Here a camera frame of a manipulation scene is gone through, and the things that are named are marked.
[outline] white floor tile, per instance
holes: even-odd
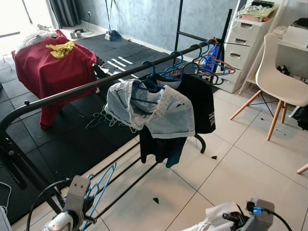
[[[213,205],[197,192],[167,231],[181,231],[198,224],[206,218],[205,209],[210,207],[213,207]]]
[[[44,228],[44,225],[46,225],[47,222],[51,221],[56,216],[56,213],[54,211],[51,211],[47,215],[45,215],[43,218],[35,222],[33,225],[30,226],[30,231],[42,231]]]
[[[30,225],[34,224],[38,220],[40,220],[43,216],[50,213],[52,208],[47,203],[42,203],[38,206],[32,213]],[[28,215],[21,218],[19,221],[15,222],[12,225],[13,231],[23,231],[26,229]]]
[[[132,182],[154,163],[138,162],[111,184],[100,201],[97,211],[102,211]],[[195,190],[164,164],[157,165],[103,216],[110,230],[144,231],[165,230],[184,208]]]
[[[270,201],[293,230],[301,230],[308,207],[307,189],[236,147],[231,148],[199,192],[215,205],[235,201],[242,209],[250,198]],[[285,228],[274,219],[270,230]]]
[[[93,212],[92,216],[96,217],[97,215],[98,215],[98,213],[95,210]],[[86,224],[86,222],[84,221],[79,229],[81,230],[85,224]],[[103,222],[103,219],[102,218],[98,218],[95,224],[91,224],[88,228],[86,228],[86,231],[109,231],[109,229],[107,228],[107,226]]]
[[[245,92],[243,91],[241,95],[238,95],[239,90],[237,90],[235,93],[231,94],[229,92],[226,92],[224,90],[218,90],[214,93],[214,96],[217,98],[220,98],[224,101],[227,101],[235,106],[241,107],[243,106],[258,90],[257,89],[247,89]],[[259,112],[263,108],[263,104],[261,105],[254,105],[251,107],[247,107],[247,111],[258,115]]]
[[[272,113],[275,114],[277,104],[271,103],[271,106],[272,106]],[[279,113],[278,120],[277,120],[277,124],[286,128],[286,129],[289,129],[289,130],[291,130],[291,131],[293,131],[293,132],[295,132],[295,133],[297,133],[301,136],[308,138],[308,131],[303,130],[301,127],[299,127],[297,125],[297,120],[289,117],[291,112],[292,112],[292,110],[287,110],[287,113],[286,113],[286,116],[285,116],[285,119],[284,119],[284,123],[282,124],[281,123],[282,109],[281,109],[280,113]],[[260,116],[264,119],[269,120],[269,121],[273,120],[273,116],[270,114],[268,109],[263,109],[262,112],[260,113]]]
[[[206,143],[205,153],[200,153],[200,142],[194,137],[189,137],[183,148],[180,162],[171,168],[196,190],[232,147],[214,134],[200,135]]]
[[[88,27],[88,23],[85,22],[85,21],[81,21],[81,24],[80,25],[76,25],[74,27],[63,27],[61,30],[61,32],[71,41],[76,41],[76,40],[79,40],[79,39],[73,39],[71,38],[71,31],[75,30],[75,29],[84,29],[86,30]],[[91,32],[84,32],[81,34],[81,39],[85,39],[85,38],[90,38],[90,37],[93,37],[93,36],[97,36],[97,35],[101,35],[101,34],[104,34],[106,33],[106,31],[101,31],[99,30],[97,27],[93,27],[92,24],[90,24],[89,26],[89,30],[93,31],[93,33]]]
[[[308,230],[308,213],[306,214],[306,219],[302,228],[302,231],[307,231]]]
[[[307,187],[308,172],[298,175],[296,171],[308,162],[308,139],[276,125],[267,141],[271,122],[261,118],[257,116],[235,146]]]
[[[216,123],[214,133],[231,144],[239,139],[256,117],[255,114],[244,109],[236,118],[229,120],[239,107],[216,97],[214,97],[214,106]]]
[[[135,140],[138,141],[138,142],[140,141],[139,135],[135,137]]]

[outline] wooden chair leg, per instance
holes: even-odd
[[[288,104],[287,104],[287,102],[284,102],[282,116],[281,116],[281,123],[282,124],[284,123],[284,118],[285,118],[285,114],[287,113],[287,108],[288,108]]]
[[[230,118],[230,120],[232,120],[232,119],[234,119],[234,117],[236,117],[242,110],[244,110],[249,104],[251,104],[251,102],[253,101],[253,100],[255,100],[256,99],[256,97],[258,97],[259,96],[259,94],[261,94],[262,93],[262,91],[261,90],[259,90],[253,97],[251,97],[231,118]]]
[[[302,166],[297,172],[297,174],[302,174],[303,172],[308,170],[308,164],[306,164],[305,166]]]
[[[270,140],[271,135],[273,134],[273,131],[274,131],[274,128],[275,128],[275,125],[276,125],[276,122],[277,122],[277,119],[278,119],[281,107],[282,107],[282,101],[279,100],[279,103],[278,103],[278,106],[277,106],[277,109],[276,109],[273,121],[272,121],[270,129],[269,129],[269,134],[268,134],[268,137],[267,137],[268,141]]]

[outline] red covered chair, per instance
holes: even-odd
[[[50,54],[52,49],[46,48],[46,45],[69,41],[60,30],[56,32],[57,38],[48,37],[43,42],[21,49],[16,55],[13,53],[18,79],[40,99],[96,80],[92,68],[97,61],[96,55],[87,48],[76,44],[63,59]],[[43,107],[40,127],[50,127],[66,103],[93,92],[95,89]]]

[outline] yellow cloth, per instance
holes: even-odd
[[[63,59],[74,47],[76,47],[76,45],[72,41],[59,45],[46,45],[46,48],[53,49],[50,54],[57,59]]]

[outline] blue clip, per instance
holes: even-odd
[[[263,209],[260,208],[260,207],[254,207],[254,214],[257,214],[257,215],[261,215],[263,212]]]

